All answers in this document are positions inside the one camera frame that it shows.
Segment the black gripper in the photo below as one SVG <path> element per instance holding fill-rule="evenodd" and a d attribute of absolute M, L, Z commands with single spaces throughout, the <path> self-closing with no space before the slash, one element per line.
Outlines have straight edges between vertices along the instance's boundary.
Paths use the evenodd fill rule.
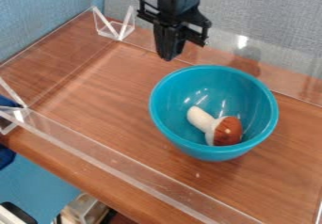
<path fill-rule="evenodd" d="M 157 0 L 153 6 L 138 0 L 137 16 L 153 25 L 156 51 L 172 60 L 181 52 L 184 41 L 204 46 L 209 20 L 199 11 L 201 0 Z"/>

